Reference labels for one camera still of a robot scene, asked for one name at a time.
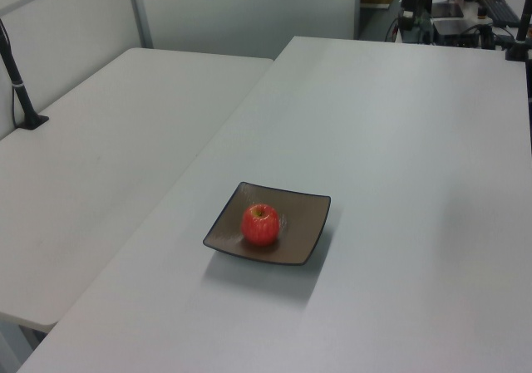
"white table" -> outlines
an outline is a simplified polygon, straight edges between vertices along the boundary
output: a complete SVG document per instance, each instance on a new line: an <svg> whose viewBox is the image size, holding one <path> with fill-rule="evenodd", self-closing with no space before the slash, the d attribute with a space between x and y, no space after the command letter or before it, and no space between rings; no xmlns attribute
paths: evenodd
<svg viewBox="0 0 532 373"><path fill-rule="evenodd" d="M241 180L332 197L307 265L203 246ZM20 372L530 372L531 216L524 65L294 38Z"/></svg>
<svg viewBox="0 0 532 373"><path fill-rule="evenodd" d="M49 331L271 61L133 49L0 142L0 318Z"/></svg>

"red apple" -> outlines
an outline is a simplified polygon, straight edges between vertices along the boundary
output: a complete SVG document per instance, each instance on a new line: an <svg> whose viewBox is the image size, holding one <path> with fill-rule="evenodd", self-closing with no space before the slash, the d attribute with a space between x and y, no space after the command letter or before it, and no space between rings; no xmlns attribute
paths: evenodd
<svg viewBox="0 0 532 373"><path fill-rule="evenodd" d="M244 211L240 230L245 239L256 246L268 246L279 234L277 211L267 204L254 204Z"/></svg>

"wall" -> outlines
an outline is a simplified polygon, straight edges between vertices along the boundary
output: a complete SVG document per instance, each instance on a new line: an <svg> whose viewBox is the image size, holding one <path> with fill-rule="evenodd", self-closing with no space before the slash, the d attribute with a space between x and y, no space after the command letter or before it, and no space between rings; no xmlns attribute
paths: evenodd
<svg viewBox="0 0 532 373"><path fill-rule="evenodd" d="M295 35L353 39L358 28L359 0L138 1L159 49L274 59Z"/></svg>
<svg viewBox="0 0 532 373"><path fill-rule="evenodd" d="M140 45L131 0L35 0L2 20L37 111ZM10 105L11 82L0 64L0 139L12 130Z"/></svg>

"table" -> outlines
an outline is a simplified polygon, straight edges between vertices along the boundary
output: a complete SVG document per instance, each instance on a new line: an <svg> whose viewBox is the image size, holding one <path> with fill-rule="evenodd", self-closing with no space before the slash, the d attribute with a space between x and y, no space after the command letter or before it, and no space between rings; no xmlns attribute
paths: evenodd
<svg viewBox="0 0 532 373"><path fill-rule="evenodd" d="M294 38L20 372L529 372L530 130L504 59ZM306 265L203 246L241 180L332 197Z"/></svg>
<svg viewBox="0 0 532 373"><path fill-rule="evenodd" d="M132 49L0 142L0 318L49 331L270 60Z"/></svg>

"brown plate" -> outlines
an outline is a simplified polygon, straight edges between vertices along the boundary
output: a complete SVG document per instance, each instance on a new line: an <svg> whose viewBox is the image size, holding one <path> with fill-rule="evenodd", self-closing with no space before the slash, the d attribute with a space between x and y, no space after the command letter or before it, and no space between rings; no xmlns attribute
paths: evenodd
<svg viewBox="0 0 532 373"><path fill-rule="evenodd" d="M240 223L244 210L265 203L279 215L281 229L271 246L258 247L244 239ZM322 234L331 198L266 188L241 182L225 205L203 244L222 253L261 263L303 265Z"/></svg>

